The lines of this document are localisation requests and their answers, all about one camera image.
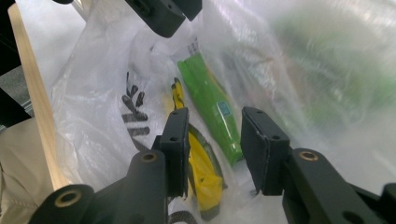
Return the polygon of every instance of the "wooden edge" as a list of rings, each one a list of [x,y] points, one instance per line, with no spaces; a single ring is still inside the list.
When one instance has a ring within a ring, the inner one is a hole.
[[[56,160],[55,128],[50,100],[38,70],[35,55],[33,54],[32,46],[24,28],[17,4],[14,3],[8,9],[8,16],[11,20],[12,30],[21,58],[23,73],[32,101],[33,110],[35,111],[35,120],[40,132],[52,186],[54,190],[56,190],[69,185],[70,182],[64,177]]]

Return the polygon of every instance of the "transparent plastic bag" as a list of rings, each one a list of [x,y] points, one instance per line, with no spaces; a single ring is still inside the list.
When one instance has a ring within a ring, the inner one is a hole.
[[[205,3],[201,52],[235,111],[262,109],[350,183],[379,194],[395,181],[394,3]]]

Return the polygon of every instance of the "yellow plastic item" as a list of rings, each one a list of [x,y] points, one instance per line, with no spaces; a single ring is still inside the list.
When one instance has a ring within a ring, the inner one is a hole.
[[[180,81],[175,78],[172,85],[175,109],[184,107],[183,89]],[[197,136],[189,131],[190,158],[189,163],[192,169],[193,180],[190,180],[197,197],[201,213],[219,206],[223,190],[222,177],[216,175],[215,168],[206,154]]]

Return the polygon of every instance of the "plastic bag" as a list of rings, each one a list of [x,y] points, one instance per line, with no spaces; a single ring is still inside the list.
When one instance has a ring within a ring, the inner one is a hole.
[[[61,168],[73,183],[95,189],[124,177],[137,152],[133,139],[150,148],[174,109],[171,85],[174,77],[182,80],[177,62],[200,51],[230,97],[238,130],[241,108],[258,107],[293,147],[324,153],[346,181],[379,193],[396,176],[396,13],[385,4],[204,0],[197,19],[165,39],[124,1],[92,1],[87,27],[52,88]],[[252,193],[245,162],[232,168],[188,94],[184,103],[191,124],[214,148],[228,186],[209,223],[286,223],[281,197]],[[122,115],[136,111],[148,119],[125,124]],[[140,128],[146,134],[128,133]],[[195,197],[176,198],[169,211],[189,211],[205,223],[197,204]]]
[[[262,109],[350,183],[379,194],[395,181],[393,3],[207,3],[201,52],[235,111]]]

